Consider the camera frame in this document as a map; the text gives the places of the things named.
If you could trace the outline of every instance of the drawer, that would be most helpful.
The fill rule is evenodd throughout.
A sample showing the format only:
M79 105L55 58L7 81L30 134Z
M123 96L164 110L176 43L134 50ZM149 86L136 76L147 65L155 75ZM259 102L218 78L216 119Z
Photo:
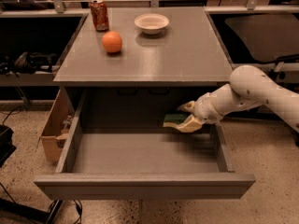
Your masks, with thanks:
M35 179L53 200L235 199L255 182L236 174L221 126L163 128L198 88L89 88L54 175Z

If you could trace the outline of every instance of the can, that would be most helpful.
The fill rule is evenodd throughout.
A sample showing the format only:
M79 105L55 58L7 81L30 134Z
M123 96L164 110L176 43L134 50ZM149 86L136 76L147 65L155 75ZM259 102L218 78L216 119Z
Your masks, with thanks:
M96 31L103 32L109 29L107 6L104 0L92 0L90 3L93 15L93 25Z

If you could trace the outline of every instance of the bowl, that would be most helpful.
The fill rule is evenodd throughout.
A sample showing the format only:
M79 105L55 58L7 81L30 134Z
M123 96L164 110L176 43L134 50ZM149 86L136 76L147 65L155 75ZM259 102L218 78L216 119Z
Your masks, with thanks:
M143 14L135 19L135 25L148 35L159 34L169 24L169 19L161 14Z

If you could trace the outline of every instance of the brown box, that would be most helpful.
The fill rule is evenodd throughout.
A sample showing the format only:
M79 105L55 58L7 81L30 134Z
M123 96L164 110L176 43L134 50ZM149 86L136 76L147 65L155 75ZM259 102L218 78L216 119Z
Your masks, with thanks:
M55 102L51 108L47 123L41 134L47 161L59 160L63 147L56 137L62 134L64 120L70 114L67 102L61 92L58 92Z

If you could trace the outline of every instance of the floor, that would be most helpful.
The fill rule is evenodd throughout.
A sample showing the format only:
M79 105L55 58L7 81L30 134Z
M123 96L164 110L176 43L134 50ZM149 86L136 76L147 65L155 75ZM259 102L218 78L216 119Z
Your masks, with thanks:
M7 106L0 111L7 112ZM52 174L55 164L45 159L38 144L50 110L33 104L5 122L13 131L16 151L0 169L0 182L17 203L47 211L52 200L33 183L36 175ZM256 183L240 200L82 201L81 223L272 223L299 222L299 148L281 121L225 119L224 135L235 171L255 174ZM0 197L9 200L4 191ZM54 223L75 223L73 201L63 202ZM0 212L0 223L34 223Z

